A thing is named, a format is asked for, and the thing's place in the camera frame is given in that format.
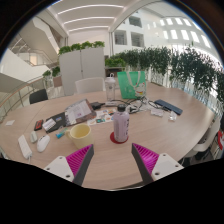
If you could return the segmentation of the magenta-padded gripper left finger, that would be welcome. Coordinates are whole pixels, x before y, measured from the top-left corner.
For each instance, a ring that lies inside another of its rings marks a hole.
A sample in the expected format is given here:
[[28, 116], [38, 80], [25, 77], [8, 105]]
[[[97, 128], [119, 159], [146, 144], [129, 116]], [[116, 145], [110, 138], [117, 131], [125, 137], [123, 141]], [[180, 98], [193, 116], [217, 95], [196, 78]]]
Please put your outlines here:
[[81, 186], [93, 155], [94, 147], [88, 145], [67, 157], [58, 156], [45, 170]]

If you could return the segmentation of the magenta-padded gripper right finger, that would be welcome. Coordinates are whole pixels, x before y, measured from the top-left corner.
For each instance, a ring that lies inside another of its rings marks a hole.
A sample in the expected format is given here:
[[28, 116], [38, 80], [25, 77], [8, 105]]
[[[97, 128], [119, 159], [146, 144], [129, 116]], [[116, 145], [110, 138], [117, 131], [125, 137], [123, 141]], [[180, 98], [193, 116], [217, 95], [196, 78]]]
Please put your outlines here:
[[167, 153], [157, 154], [136, 143], [132, 144], [132, 155], [145, 185], [183, 169]]

